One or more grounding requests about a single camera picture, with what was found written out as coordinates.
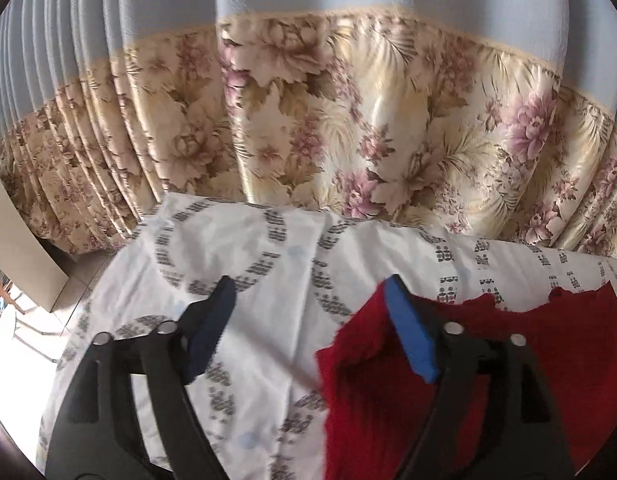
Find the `red knitted sweater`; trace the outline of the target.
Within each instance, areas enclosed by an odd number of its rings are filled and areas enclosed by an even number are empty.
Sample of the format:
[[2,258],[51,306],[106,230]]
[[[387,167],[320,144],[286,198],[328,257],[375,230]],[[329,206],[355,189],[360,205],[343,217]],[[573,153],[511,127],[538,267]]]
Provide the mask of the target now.
[[527,312],[384,280],[318,351],[329,479],[571,479],[617,428],[617,296]]

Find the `beige leaning board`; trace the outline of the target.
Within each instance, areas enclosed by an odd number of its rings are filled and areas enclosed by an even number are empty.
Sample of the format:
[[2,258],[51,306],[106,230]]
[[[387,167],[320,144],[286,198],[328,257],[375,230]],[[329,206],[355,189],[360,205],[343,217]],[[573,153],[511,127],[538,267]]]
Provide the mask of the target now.
[[0,180],[0,267],[28,298],[50,312],[69,281],[25,224]]

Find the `patterned white blue bedsheet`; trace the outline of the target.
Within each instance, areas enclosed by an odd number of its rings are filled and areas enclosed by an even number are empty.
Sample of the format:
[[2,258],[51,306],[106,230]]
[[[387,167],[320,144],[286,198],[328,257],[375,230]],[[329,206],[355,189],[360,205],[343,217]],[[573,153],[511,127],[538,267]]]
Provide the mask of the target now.
[[514,312],[543,304],[555,287],[610,283],[617,294],[613,257],[170,194],[82,311],[40,424],[38,466],[92,338],[145,335],[229,276],[235,311],[209,370],[188,390],[201,426],[230,478],[319,478],[326,407],[315,353],[394,274],[419,296],[459,302],[491,292]]

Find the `blue floral curtain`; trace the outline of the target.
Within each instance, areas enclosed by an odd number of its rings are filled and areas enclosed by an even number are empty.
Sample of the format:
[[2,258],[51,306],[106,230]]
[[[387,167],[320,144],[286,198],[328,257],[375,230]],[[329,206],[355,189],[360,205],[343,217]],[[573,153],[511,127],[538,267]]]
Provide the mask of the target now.
[[182,192],[617,258],[617,9],[8,0],[0,180],[71,254]]

